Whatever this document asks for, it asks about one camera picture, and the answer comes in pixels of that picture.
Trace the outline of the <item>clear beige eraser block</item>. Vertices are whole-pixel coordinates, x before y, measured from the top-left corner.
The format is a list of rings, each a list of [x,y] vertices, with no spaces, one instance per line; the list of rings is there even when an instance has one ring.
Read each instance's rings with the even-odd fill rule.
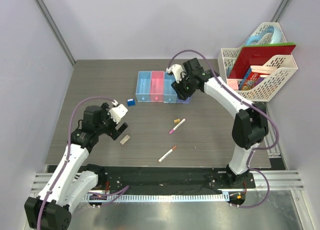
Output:
[[[129,136],[129,135],[125,135],[125,136],[121,139],[120,144],[121,144],[121,145],[124,145],[129,139],[130,139],[130,136]]]

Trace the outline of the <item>purple drawer box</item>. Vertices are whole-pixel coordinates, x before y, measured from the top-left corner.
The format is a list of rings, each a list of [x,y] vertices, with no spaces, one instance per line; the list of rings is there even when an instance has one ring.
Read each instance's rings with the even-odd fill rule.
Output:
[[[177,102],[177,103],[180,103],[180,104],[189,104],[189,103],[190,103],[190,100],[191,100],[191,97],[188,97],[186,100],[182,100],[182,99],[180,99],[179,97],[177,97],[176,102]]]

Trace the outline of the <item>teal blue drawer box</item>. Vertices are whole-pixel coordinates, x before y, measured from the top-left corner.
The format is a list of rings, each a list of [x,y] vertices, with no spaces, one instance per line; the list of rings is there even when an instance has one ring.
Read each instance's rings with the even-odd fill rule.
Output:
[[[176,103],[177,102],[177,93],[172,87],[175,77],[167,73],[164,74],[164,90],[163,90],[163,102],[164,103]]]

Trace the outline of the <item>pink drawer box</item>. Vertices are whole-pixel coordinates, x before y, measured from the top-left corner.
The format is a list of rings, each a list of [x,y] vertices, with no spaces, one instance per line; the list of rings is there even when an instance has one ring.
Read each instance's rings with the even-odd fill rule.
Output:
[[[164,100],[164,72],[152,71],[150,79],[150,101],[163,102]]]

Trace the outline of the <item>light blue drawer box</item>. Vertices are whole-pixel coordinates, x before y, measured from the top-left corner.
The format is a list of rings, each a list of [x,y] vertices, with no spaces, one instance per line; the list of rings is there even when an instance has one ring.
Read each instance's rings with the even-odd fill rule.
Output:
[[[139,71],[135,95],[138,102],[150,102],[151,71]]]

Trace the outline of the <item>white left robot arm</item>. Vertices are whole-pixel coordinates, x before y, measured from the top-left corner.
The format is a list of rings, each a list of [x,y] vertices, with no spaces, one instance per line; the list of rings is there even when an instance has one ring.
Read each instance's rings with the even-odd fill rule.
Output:
[[[83,197],[93,188],[100,190],[107,182],[102,166],[87,164],[88,158],[101,135],[116,140],[128,127],[120,124],[128,109],[115,100],[112,105],[88,106],[77,127],[70,130],[60,163],[50,180],[36,197],[29,197],[24,210],[28,225],[34,230],[66,230],[72,214]]]

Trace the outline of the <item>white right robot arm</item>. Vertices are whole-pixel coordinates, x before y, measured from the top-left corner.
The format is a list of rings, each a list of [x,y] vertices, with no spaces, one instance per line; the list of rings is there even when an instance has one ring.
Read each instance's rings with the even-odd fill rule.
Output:
[[[232,188],[240,188],[249,177],[248,159],[269,132],[266,108],[254,104],[230,88],[212,70],[204,70],[197,58],[173,64],[166,69],[175,81],[171,84],[180,100],[187,100],[197,90],[218,101],[234,118],[232,139],[233,156],[226,166],[225,180]]]

